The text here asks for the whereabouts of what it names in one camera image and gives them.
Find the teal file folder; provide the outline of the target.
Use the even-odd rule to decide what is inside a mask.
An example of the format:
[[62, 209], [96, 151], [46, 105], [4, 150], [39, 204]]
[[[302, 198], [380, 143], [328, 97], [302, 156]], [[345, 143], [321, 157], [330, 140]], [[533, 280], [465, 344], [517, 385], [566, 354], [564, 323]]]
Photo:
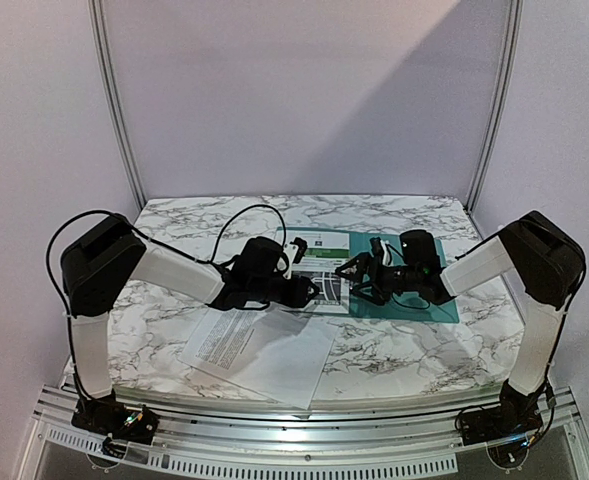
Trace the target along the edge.
[[[294, 226], [287, 229], [286, 238], [289, 242], [293, 241], [288, 239], [288, 230], [292, 228], [294, 228]], [[359, 233], [353, 231], [347, 232], [350, 234], [351, 258], [362, 252], [369, 253], [371, 251], [370, 239], [372, 237], [380, 237], [382, 240], [387, 241], [390, 245], [392, 254], [391, 266], [400, 266], [404, 264], [403, 257], [401, 256], [402, 248], [400, 239], [397, 235], [384, 233]], [[459, 322], [456, 303], [453, 301], [445, 303], [441, 306], [433, 306], [425, 300], [421, 299], [416, 293], [404, 293], [402, 295], [395, 295], [392, 300], [384, 306], [376, 306], [353, 296], [350, 293], [350, 283], [348, 281], [347, 283], [349, 285], [350, 294], [349, 315], [330, 317], [352, 317], [361, 319], [404, 320], [453, 324]]]

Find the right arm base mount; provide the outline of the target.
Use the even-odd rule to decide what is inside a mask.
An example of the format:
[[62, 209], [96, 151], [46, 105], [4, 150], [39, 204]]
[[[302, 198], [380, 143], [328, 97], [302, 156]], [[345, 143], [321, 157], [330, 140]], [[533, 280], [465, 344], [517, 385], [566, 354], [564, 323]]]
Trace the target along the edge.
[[537, 400], [522, 414], [517, 413], [516, 403], [508, 400], [488, 408], [482, 405], [465, 407], [456, 415], [454, 428], [465, 446], [501, 440], [531, 448], [545, 437], [554, 421], [556, 398], [552, 396], [546, 405], [549, 410], [547, 423], [543, 422]]

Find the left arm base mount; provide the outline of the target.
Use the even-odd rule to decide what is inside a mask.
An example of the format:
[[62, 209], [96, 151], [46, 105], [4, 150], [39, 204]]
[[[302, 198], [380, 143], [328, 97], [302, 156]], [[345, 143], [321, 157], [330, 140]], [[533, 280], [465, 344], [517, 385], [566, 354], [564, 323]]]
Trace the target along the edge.
[[159, 415], [146, 405], [128, 407], [114, 392], [98, 399], [80, 395], [71, 419], [77, 429], [144, 445], [152, 443], [159, 423]]

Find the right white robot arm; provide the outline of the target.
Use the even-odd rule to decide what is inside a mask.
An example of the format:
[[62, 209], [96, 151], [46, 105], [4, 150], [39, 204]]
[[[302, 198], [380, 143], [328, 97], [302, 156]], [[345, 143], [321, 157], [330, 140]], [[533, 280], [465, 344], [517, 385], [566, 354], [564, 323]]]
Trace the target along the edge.
[[353, 296], [377, 306], [405, 293], [415, 293], [430, 305], [442, 305], [510, 270], [518, 275], [526, 294], [524, 334], [490, 421], [498, 435], [513, 435], [533, 416], [547, 386], [569, 307], [586, 275], [583, 249], [536, 210], [509, 223], [447, 267], [441, 265], [429, 232], [405, 232], [400, 242], [400, 266], [386, 263], [386, 249], [374, 238], [369, 252], [356, 255], [335, 273], [350, 283]]

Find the green map flyer sheet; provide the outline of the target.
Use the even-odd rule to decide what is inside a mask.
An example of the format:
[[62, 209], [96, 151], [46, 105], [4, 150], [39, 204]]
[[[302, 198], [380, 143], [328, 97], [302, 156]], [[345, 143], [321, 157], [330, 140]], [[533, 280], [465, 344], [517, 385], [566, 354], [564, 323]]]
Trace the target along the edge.
[[319, 289], [303, 312], [314, 315], [348, 316], [349, 285], [335, 270], [351, 257], [350, 234], [343, 230], [294, 227], [288, 239], [300, 238], [307, 243], [302, 260], [293, 266], [293, 273], [309, 278]]

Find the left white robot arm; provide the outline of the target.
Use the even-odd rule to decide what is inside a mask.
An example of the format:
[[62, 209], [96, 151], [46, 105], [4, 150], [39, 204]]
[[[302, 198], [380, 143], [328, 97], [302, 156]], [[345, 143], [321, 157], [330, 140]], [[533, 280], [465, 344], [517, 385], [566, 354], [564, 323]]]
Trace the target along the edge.
[[260, 310], [272, 304], [301, 309], [320, 289], [291, 268], [307, 244], [258, 236], [240, 254], [217, 263], [200, 260], [144, 235], [125, 217], [108, 213], [62, 253], [62, 293], [68, 302], [70, 353], [77, 386], [89, 399], [85, 419], [102, 434], [122, 426], [108, 371], [107, 321], [122, 290], [141, 281], [178, 292], [212, 309]]

